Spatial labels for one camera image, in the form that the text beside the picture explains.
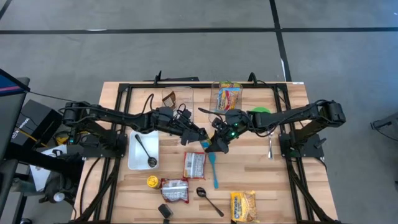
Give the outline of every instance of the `silver fork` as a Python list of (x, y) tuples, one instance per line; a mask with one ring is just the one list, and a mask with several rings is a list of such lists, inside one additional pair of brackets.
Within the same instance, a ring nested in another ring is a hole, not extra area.
[(274, 157), (272, 156), (272, 135), (274, 132), (271, 132), (270, 135), (268, 135), (269, 139), (269, 148), (268, 148), (268, 159), (273, 159)]

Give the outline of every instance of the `black box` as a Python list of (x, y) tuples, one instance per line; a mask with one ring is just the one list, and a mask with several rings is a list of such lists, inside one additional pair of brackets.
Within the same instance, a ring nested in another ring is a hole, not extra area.
[[(58, 112), (36, 101), (29, 100), (21, 109), (16, 127), (47, 144), (61, 122), (62, 115)], [(11, 142), (23, 146), (24, 149), (33, 149), (36, 145), (34, 140), (22, 134), (18, 129), (12, 133)]]

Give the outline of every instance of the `black spoon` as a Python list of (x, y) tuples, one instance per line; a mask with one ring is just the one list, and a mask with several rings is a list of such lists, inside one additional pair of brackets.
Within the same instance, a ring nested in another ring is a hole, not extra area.
[(140, 145), (142, 146), (142, 148), (144, 149), (145, 153), (148, 155), (148, 165), (149, 165), (151, 168), (155, 167), (156, 164), (157, 164), (157, 160), (156, 160), (154, 157), (149, 156), (149, 154), (148, 154), (147, 150), (145, 149), (145, 147), (144, 147), (144, 145), (143, 145), (143, 143), (142, 143), (141, 138), (139, 137), (139, 135), (136, 134), (135, 137), (136, 137), (137, 141), (139, 142), (139, 144), (140, 144)]
[(218, 209), (218, 208), (216, 207), (216, 205), (213, 205), (213, 203), (206, 197), (206, 190), (205, 190), (205, 189), (203, 189), (202, 187), (198, 187), (198, 188), (197, 188), (197, 194), (198, 194), (199, 197), (204, 197), (204, 198), (206, 198), (207, 201), (209, 201), (209, 202), (211, 203), (211, 205), (213, 206), (213, 208), (217, 211), (217, 213), (218, 213), (221, 217), (224, 217), (224, 213), (223, 213), (220, 209)]

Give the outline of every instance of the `blue spatula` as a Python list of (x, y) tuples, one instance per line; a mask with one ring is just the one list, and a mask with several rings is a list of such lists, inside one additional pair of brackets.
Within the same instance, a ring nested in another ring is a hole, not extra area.
[(211, 167), (213, 168), (213, 180), (214, 180), (214, 188), (218, 188), (218, 181), (216, 176), (216, 154), (214, 152), (209, 152), (209, 161), (211, 163)]

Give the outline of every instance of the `yellow snack bag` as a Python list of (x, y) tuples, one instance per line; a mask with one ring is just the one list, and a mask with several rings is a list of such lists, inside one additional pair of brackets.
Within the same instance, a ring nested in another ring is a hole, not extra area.
[(258, 222), (256, 192), (231, 192), (231, 219), (235, 222)]

